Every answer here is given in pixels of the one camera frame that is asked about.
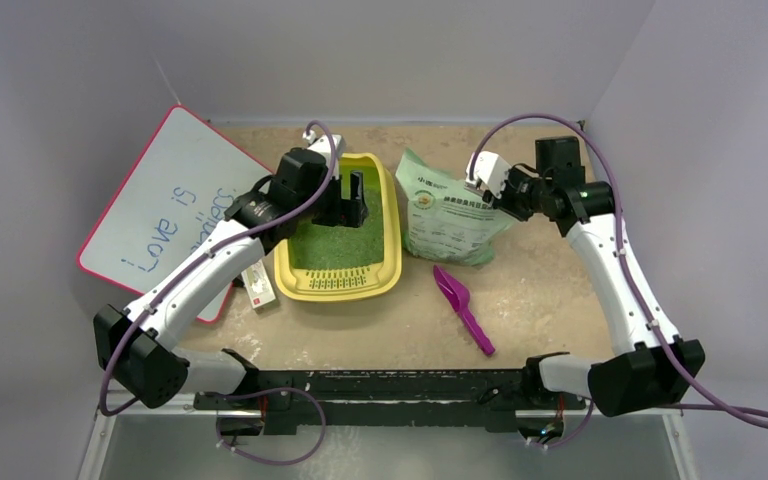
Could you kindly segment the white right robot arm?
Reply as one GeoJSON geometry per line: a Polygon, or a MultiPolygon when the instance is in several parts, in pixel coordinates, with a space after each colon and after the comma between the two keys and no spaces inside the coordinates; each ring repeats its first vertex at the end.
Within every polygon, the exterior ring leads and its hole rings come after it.
{"type": "Polygon", "coordinates": [[[608,324],[613,358],[591,362],[569,354],[528,360],[524,399],[544,407],[560,392],[588,397],[606,416],[673,404],[682,399],[703,366],[697,340],[685,340],[646,281],[616,213],[612,187],[590,182],[577,137],[535,143],[537,167],[520,170],[482,151],[467,184],[482,199],[517,220],[541,214],[554,223],[583,262],[608,324]]]}

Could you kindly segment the green cat litter bag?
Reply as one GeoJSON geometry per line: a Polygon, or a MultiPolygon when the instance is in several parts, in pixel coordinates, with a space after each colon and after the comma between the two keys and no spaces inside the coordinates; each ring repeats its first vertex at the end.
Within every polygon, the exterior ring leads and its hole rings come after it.
{"type": "Polygon", "coordinates": [[[515,223],[409,148],[396,169],[396,181],[406,198],[403,246],[416,257],[465,266],[486,264],[494,258],[493,239],[515,223]]]}

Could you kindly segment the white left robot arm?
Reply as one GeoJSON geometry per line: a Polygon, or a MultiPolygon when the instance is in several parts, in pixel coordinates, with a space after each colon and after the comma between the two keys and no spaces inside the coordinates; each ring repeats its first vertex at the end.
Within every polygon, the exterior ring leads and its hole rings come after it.
{"type": "Polygon", "coordinates": [[[300,221],[327,227],[360,227],[368,216],[365,177],[342,176],[339,155],[312,147],[285,153],[276,172],[236,197],[208,238],[159,285],[118,310],[107,305],[93,318],[96,350],[104,370],[99,409],[111,381],[148,408],[179,393],[215,393],[232,408],[257,399],[253,365],[230,349],[187,353],[178,343],[197,315],[248,267],[290,238],[300,221]]]}

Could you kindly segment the small white red box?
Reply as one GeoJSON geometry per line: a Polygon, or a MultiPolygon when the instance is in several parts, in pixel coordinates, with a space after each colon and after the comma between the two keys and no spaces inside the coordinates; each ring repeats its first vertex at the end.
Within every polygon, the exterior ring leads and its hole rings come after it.
{"type": "Polygon", "coordinates": [[[277,295],[263,259],[247,267],[240,274],[240,280],[254,310],[270,307],[277,302],[277,295]]]}

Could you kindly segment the magenta plastic litter scoop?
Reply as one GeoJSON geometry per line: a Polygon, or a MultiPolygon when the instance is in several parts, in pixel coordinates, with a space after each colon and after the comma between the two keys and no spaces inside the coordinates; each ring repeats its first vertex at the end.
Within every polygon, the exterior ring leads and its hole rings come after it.
{"type": "Polygon", "coordinates": [[[485,356],[492,356],[495,353],[495,347],[470,309],[469,289],[441,266],[435,265],[432,272],[438,289],[447,299],[472,340],[485,356]]]}

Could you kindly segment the yellow litter box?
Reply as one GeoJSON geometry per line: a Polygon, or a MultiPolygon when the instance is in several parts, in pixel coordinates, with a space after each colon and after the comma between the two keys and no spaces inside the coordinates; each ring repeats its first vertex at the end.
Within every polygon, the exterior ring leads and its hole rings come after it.
{"type": "Polygon", "coordinates": [[[360,171],[369,217],[359,228],[304,221],[274,251],[274,277],[287,297],[347,302],[391,290],[402,274],[399,207],[392,174],[372,153],[346,154],[340,171],[360,171]]]}

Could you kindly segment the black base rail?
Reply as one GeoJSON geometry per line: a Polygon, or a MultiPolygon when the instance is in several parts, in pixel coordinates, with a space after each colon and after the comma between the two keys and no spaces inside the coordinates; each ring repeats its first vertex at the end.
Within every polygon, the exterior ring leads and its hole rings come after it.
{"type": "Polygon", "coordinates": [[[267,435],[300,426],[482,428],[558,436],[562,408],[584,403],[538,386],[530,366],[443,370],[264,370],[230,394],[198,393],[198,410],[257,410],[267,435]]]}

